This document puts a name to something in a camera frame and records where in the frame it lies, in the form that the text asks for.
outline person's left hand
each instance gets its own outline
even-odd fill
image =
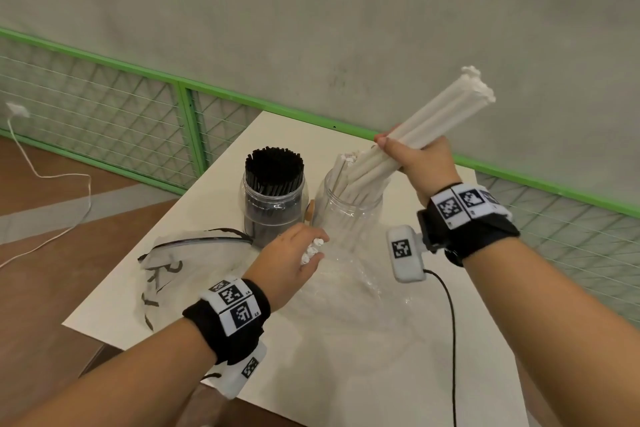
[[[302,223],[293,225],[264,247],[244,273],[243,278],[252,280],[267,296],[271,312],[289,302],[314,274],[318,262],[324,258],[324,253],[316,253],[308,264],[300,265],[302,254],[315,238],[329,241],[322,229],[311,228]]]

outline bundle of white straws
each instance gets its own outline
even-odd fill
[[[421,149],[494,101],[493,91],[480,79],[480,71],[465,66],[460,78],[396,127],[389,137]],[[340,154],[330,175],[332,193],[346,203],[374,203],[399,167],[377,146],[360,155]]]

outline person's left arm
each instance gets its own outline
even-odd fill
[[[269,243],[244,274],[262,290],[272,312],[316,271],[322,253],[300,266],[315,238],[329,239],[323,230],[294,225]],[[196,325],[179,319],[78,379],[11,427],[163,426],[216,359]]]

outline person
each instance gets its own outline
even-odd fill
[[[424,206],[436,192],[460,182],[444,137],[422,150],[387,134],[375,140],[403,166]],[[297,224],[268,244],[246,271],[243,279],[264,300],[261,317],[282,308],[313,275],[323,254],[303,267],[300,258],[315,238],[329,239],[323,230]],[[500,239],[463,265],[516,358],[565,427],[640,424],[640,332],[518,238]],[[209,331],[207,318],[217,317],[206,316],[215,314],[211,307],[192,307],[199,312],[190,319],[179,319],[91,371],[12,426],[164,426],[219,355],[233,354],[229,343]],[[216,352],[212,344],[225,352]]]

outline jar of black straws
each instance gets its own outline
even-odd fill
[[[266,147],[247,156],[240,186],[244,232],[264,247],[304,220],[309,201],[304,163],[289,149]]]

